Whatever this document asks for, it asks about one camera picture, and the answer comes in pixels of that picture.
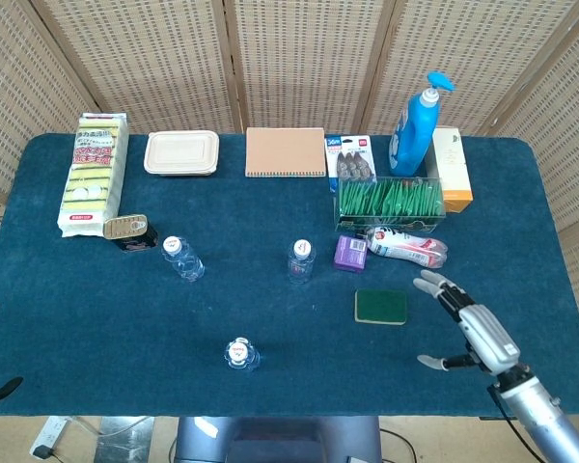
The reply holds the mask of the black luncheon meat can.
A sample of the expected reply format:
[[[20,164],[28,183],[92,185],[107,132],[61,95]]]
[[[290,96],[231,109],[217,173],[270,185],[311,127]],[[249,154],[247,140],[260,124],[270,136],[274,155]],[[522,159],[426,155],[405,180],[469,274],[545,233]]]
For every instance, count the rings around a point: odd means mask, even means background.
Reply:
[[[103,237],[124,252],[143,251],[158,243],[158,233],[143,214],[108,219],[103,224]]]

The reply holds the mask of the kraft spiral notebook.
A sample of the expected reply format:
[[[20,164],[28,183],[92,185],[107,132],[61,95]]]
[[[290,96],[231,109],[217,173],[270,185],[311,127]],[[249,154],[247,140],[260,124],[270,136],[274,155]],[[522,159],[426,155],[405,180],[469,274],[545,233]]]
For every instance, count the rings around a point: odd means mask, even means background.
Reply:
[[[247,177],[325,177],[322,128],[248,127]]]

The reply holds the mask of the blue pump dispenser bottle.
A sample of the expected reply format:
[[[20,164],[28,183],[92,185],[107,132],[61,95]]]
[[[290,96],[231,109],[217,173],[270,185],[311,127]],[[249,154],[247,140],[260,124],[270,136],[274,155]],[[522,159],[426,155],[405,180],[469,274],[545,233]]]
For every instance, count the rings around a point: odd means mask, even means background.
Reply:
[[[429,72],[427,81],[429,86],[408,100],[391,137],[389,164],[393,177],[415,176],[439,119],[439,90],[455,90],[454,83],[443,72]]]

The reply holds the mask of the woven folding screen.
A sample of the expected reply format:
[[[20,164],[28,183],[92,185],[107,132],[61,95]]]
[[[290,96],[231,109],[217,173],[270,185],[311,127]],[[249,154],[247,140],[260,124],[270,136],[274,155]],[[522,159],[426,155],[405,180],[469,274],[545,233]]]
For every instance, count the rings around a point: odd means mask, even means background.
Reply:
[[[579,0],[0,0],[0,204],[84,111],[386,134],[431,70],[442,124],[533,148],[579,307]]]

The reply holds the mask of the yellow sponge multipack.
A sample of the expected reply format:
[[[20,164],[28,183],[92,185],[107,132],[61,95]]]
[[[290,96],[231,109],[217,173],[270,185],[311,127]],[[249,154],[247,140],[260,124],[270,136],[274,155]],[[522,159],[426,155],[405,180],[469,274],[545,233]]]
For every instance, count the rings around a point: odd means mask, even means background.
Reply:
[[[57,219],[63,237],[102,237],[118,216],[128,142],[127,114],[81,115]]]

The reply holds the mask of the small purple box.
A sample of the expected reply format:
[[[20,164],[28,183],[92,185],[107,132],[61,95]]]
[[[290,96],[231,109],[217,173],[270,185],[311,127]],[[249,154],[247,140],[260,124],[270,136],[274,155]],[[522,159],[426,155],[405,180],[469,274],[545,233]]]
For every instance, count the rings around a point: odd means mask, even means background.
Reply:
[[[365,268],[367,251],[365,239],[341,235],[335,250],[334,266],[340,270],[360,273]]]

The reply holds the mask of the white power strip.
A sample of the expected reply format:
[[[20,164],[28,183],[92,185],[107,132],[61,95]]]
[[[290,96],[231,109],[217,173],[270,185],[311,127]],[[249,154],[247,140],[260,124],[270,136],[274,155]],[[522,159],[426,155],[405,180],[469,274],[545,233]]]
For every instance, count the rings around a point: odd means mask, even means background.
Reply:
[[[50,416],[33,441],[29,450],[30,455],[39,460],[50,457],[69,422],[69,417]]]

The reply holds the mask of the white and orange carton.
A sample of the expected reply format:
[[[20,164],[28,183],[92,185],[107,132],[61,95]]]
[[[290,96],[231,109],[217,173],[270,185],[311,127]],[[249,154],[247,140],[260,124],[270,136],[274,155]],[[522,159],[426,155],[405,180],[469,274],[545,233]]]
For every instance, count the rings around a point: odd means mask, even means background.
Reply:
[[[428,176],[440,180],[444,205],[448,213],[461,213],[473,202],[472,187],[458,128],[438,126],[434,129],[425,165]]]

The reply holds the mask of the binder clip blister pack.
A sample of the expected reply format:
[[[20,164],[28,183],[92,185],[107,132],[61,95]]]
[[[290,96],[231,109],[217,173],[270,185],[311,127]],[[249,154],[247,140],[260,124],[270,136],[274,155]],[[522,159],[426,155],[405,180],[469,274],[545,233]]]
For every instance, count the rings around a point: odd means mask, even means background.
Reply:
[[[339,181],[375,179],[369,135],[327,135],[324,149],[332,191],[337,189]]]

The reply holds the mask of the clear water bottle white cap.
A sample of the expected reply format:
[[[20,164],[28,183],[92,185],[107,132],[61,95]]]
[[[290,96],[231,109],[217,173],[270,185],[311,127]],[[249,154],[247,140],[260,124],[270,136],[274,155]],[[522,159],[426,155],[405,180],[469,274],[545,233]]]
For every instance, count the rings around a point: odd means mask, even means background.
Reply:
[[[294,241],[289,246],[288,275],[295,284],[304,284],[311,278],[317,251],[311,241],[305,238]]]
[[[256,369],[261,361],[260,352],[244,337],[237,337],[227,344],[224,358],[230,368],[246,370]]]
[[[195,282],[205,274],[205,267],[192,246],[180,236],[170,235],[162,243],[163,257],[181,278]]]

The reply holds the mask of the red and white plastic pouch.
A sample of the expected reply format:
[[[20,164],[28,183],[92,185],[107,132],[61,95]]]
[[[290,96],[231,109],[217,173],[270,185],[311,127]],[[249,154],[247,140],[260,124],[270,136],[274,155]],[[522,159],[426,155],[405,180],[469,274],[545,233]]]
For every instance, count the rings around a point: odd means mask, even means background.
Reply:
[[[448,246],[434,238],[419,237],[389,227],[367,229],[369,250],[381,257],[407,260],[425,268],[441,268],[448,258]]]

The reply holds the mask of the clear box of green sachets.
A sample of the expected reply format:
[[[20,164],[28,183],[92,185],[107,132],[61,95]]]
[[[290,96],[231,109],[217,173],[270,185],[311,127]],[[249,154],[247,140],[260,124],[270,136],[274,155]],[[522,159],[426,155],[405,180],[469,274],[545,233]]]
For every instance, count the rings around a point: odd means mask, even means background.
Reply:
[[[334,198],[338,230],[389,227],[432,232],[447,215],[440,180],[429,177],[375,177],[342,180]]]

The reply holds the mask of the green and yellow scouring sponge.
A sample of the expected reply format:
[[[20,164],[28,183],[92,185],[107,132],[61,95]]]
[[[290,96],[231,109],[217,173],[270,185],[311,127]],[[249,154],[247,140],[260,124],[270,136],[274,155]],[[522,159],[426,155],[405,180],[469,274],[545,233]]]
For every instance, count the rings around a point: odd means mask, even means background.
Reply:
[[[358,323],[403,325],[407,320],[407,297],[402,291],[359,289],[354,297],[354,320]]]

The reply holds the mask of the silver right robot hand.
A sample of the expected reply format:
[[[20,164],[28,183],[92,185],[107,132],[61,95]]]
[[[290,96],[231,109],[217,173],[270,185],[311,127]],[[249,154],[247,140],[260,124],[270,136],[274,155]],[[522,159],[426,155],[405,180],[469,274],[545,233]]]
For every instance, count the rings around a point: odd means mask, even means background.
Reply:
[[[421,364],[443,371],[478,366],[492,376],[518,364],[520,349],[509,333],[491,310],[477,304],[464,289],[426,269],[413,280],[413,285],[441,304],[466,339],[466,354],[449,358],[421,354],[417,357]]]

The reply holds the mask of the beige lidded food container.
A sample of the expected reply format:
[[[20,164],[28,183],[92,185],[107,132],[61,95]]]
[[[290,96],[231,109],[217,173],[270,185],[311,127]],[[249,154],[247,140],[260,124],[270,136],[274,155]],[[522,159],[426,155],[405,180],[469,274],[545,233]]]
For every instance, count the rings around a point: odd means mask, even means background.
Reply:
[[[219,136],[210,130],[151,132],[144,169],[165,177],[199,177],[216,172]]]

